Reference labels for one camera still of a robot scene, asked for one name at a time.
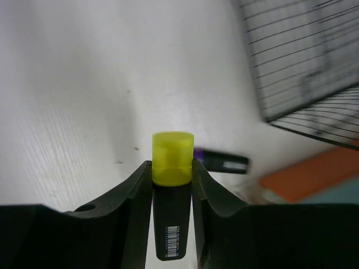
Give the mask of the purple highlighter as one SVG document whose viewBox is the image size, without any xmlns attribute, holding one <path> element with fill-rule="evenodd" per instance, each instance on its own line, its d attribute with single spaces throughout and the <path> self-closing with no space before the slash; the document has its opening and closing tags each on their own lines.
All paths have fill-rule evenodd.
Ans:
<svg viewBox="0 0 359 269">
<path fill-rule="evenodd" d="M 250 166 L 250 159 L 247 157 L 201 148 L 194 148 L 194 158 L 207 171 L 216 173 L 246 174 Z"/>
</svg>

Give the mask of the yellow highlighter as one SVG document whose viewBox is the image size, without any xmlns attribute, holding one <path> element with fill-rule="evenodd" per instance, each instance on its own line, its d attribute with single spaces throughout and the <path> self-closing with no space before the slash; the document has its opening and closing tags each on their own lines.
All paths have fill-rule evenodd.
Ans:
<svg viewBox="0 0 359 269">
<path fill-rule="evenodd" d="M 194 135 L 158 132 L 152 140 L 155 249 L 161 261 L 186 255 L 191 207 Z"/>
</svg>

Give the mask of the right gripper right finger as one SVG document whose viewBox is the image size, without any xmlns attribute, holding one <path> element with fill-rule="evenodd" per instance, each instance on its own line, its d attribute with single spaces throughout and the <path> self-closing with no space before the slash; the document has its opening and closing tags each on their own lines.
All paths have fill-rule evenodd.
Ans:
<svg viewBox="0 0 359 269">
<path fill-rule="evenodd" d="M 355 204 L 249 205 L 192 163 L 199 268 L 357 268 Z"/>
</svg>

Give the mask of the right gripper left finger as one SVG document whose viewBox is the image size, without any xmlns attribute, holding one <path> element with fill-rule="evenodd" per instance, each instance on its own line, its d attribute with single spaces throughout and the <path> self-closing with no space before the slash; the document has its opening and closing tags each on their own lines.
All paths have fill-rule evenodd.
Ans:
<svg viewBox="0 0 359 269">
<path fill-rule="evenodd" d="M 2 268 L 144 268 L 151 162 L 74 211 L 1 207 Z"/>
</svg>

